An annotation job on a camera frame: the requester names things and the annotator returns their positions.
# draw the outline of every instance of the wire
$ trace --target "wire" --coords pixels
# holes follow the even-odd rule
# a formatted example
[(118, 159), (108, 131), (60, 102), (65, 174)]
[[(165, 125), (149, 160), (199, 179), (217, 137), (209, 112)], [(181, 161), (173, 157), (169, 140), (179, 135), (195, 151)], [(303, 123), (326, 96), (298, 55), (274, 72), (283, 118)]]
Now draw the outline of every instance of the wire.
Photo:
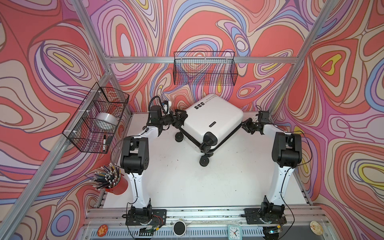
[[(132, 135), (132, 136), (126, 136), (126, 137), (139, 137), (139, 136), (140, 136), (140, 135)], [(119, 143), (120, 143), (121, 141), (123, 141), (124, 138), (126, 138), (126, 137), (123, 137), (122, 139), (120, 139), (120, 140), (115, 144), (115, 146), (113, 146), (113, 148), (112, 148), (112, 150), (111, 150), (111, 155), (112, 155), (112, 153), (113, 153), (113, 150), (116, 148), (116, 146), (119, 145)]]
[(157, 215), (154, 215), (154, 216), (157, 217), (159, 220), (161, 220), (161, 225), (163, 226), (164, 225), (163, 219)]
[(284, 198), (283, 198), (283, 194), (282, 194), (282, 192), (283, 192), (283, 186), (284, 186), (284, 181), (285, 181), (285, 177), (287, 176), (289, 170), (291, 170), (291, 169), (292, 169), (292, 167), (291, 167), (290, 169), (288, 169), (287, 172), (285, 173), (285, 176), (284, 176), (284, 179), (283, 179), (283, 184), (281, 185), (280, 197), (282, 198), (284, 204), (285, 204), (285, 205), (289, 208), (289, 210), (291, 211), (292, 216), (293, 216), (293, 222), (292, 222), (291, 226), (288, 228), (288, 230), (287, 230), (287, 231), (286, 231), (286, 232), (279, 238), (279, 240), (282, 239), (282, 238), (285, 236), (285, 234), (287, 234), (287, 232), (291, 229), (291, 227), (292, 227), (293, 224), (295, 223), (295, 215), (293, 214), (293, 212), (292, 212), (291, 208), (288, 206), (288, 204), (285, 202), (285, 200), (284, 200)]
[(150, 120), (150, 117), (151, 117), (151, 114), (150, 114), (150, 107), (151, 107), (151, 104), (152, 104), (152, 102), (153, 102), (153, 100), (155, 100), (156, 98), (158, 98), (159, 99), (159, 102), (160, 102), (160, 107), (161, 107), (161, 109), (163, 109), (163, 112), (164, 112), (164, 114), (165, 114), (165, 109), (164, 109), (164, 106), (161, 104), (161, 98), (159, 97), (159, 96), (154, 96), (150, 101), (149, 101), (149, 104), (148, 104), (148, 120), (147, 120), (147, 124), (149, 123), (149, 120)]
[[(121, 216), (122, 218), (127, 218), (128, 217), (128, 202), (127, 202), (127, 207), (125, 208), (125, 214), (123, 214)], [(129, 230), (129, 226), (127, 225), (127, 228), (128, 228), (128, 231), (129, 231), (129, 234), (131, 235), (131, 237), (136, 240), (136, 238), (132, 235), (131, 231)]]
[(133, 181), (135, 182), (135, 189), (136, 189), (136, 200), (133, 202), (133, 203), (130, 203), (130, 202), (127, 202), (127, 208), (128, 208), (128, 204), (134, 204), (136, 201), (137, 201), (137, 199), (139, 198), (139, 195), (137, 194), (137, 187), (136, 187), (136, 179), (135, 179), (135, 175), (133, 175), (133, 173), (132, 173), (132, 176), (133, 176)]
[(310, 143), (308, 142), (308, 138), (307, 138), (307, 136), (305, 136), (305, 134), (303, 133), (303, 131), (301, 131), (301, 130), (297, 130), (297, 131), (293, 131), (293, 132), (287, 132), (287, 131), (284, 131), (284, 132), (286, 132), (286, 133), (301, 132), (301, 133), (304, 135), (305, 141), (307, 142), (308, 147), (310, 148), (311, 157), (310, 157), (309, 161), (304, 162), (304, 163), (302, 163), (302, 164), (298, 164), (297, 167), (302, 166), (302, 165), (305, 165), (305, 164), (307, 164), (307, 163), (310, 163), (310, 162), (312, 161), (312, 158), (313, 158), (313, 152), (312, 152), (311, 145), (310, 145)]

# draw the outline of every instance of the robotic arm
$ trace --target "robotic arm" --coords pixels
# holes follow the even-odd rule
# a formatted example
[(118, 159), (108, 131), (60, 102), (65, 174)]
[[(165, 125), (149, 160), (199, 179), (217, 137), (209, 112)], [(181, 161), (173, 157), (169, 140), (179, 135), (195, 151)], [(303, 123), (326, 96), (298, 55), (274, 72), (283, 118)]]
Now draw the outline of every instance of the robotic arm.
[(160, 136), (163, 126), (180, 128), (188, 116), (185, 111), (178, 109), (173, 113), (170, 110), (171, 102), (164, 101), (161, 104), (150, 107), (147, 124), (141, 133), (123, 139), (120, 167), (128, 174), (135, 199), (126, 216), (127, 225), (146, 224), (153, 218), (151, 199), (142, 182), (143, 172), (149, 164), (149, 143)]
[[(301, 136), (299, 134), (284, 132), (275, 125), (270, 124), (269, 112), (259, 111), (258, 119), (253, 122), (251, 118), (243, 122), (242, 128), (253, 134), (256, 131), (275, 139), (272, 148), (272, 160), (276, 162), (270, 190), (261, 203), (259, 209), (245, 209), (247, 222), (255, 223), (286, 223), (284, 217), (285, 193), (289, 178), (297, 164), (302, 159)], [(280, 232), (280, 226), (274, 229)]]

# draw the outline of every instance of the wire basket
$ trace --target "wire basket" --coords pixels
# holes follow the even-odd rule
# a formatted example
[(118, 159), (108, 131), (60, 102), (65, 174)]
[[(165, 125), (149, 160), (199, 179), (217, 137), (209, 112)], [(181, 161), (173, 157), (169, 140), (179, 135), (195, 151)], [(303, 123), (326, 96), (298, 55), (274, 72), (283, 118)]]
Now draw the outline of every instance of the wire basket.
[(238, 76), (233, 51), (174, 52), (175, 85), (234, 86)]
[[(127, 93), (115, 88), (99, 86), (75, 127), (69, 131), (69, 134), (64, 133), (68, 130), (64, 130), (63, 134), (81, 152), (107, 153), (128, 100)], [(100, 119), (100, 113), (112, 115), (117, 122)]]

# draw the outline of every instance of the analog clock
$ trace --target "analog clock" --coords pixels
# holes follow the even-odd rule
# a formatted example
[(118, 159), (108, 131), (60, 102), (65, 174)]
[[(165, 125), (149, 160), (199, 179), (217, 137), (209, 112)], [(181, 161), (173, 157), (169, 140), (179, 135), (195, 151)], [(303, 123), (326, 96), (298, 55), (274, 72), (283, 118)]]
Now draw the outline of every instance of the analog clock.
[(228, 225), (228, 239), (229, 240), (242, 240), (241, 227)]

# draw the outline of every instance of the pen holder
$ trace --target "pen holder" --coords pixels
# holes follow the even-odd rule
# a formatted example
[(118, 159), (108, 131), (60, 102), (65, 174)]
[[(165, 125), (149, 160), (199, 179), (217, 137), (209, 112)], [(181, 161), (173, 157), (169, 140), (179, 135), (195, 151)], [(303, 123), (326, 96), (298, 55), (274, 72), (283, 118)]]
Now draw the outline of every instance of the pen holder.
[(121, 174), (120, 181), (117, 183), (116, 186), (112, 188), (106, 188), (105, 191), (111, 192), (115, 195), (120, 195), (124, 193), (128, 188), (128, 181), (125, 179), (124, 174)]

